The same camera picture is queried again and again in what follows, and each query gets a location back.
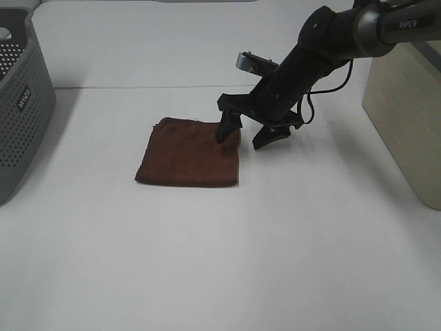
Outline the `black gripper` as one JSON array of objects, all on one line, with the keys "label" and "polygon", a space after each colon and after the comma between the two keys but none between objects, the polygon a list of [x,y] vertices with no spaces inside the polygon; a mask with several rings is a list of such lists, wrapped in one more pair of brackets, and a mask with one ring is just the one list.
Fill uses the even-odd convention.
[{"label": "black gripper", "polygon": [[292,108],[300,104],[306,93],[307,75],[300,72],[275,72],[263,77],[247,94],[223,93],[217,101],[222,116],[215,134],[216,142],[223,143],[243,127],[242,115],[264,125],[252,140],[255,150],[289,138],[290,126],[299,128],[305,123],[300,111]]}]

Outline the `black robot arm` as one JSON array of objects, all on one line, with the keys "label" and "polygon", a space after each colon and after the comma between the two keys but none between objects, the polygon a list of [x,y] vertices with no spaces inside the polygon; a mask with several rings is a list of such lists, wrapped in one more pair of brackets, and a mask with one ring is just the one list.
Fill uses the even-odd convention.
[{"label": "black robot arm", "polygon": [[316,94],[313,86],[334,70],[352,66],[354,59],[376,58],[399,43],[440,39],[440,2],[355,1],[352,9],[334,12],[327,6],[314,11],[298,35],[297,44],[281,63],[251,52],[238,55],[236,66],[260,81],[248,94],[222,94],[222,117],[216,141],[224,142],[242,128],[241,116],[262,124],[253,138],[258,150],[290,136],[291,128],[306,124],[302,102]]}]

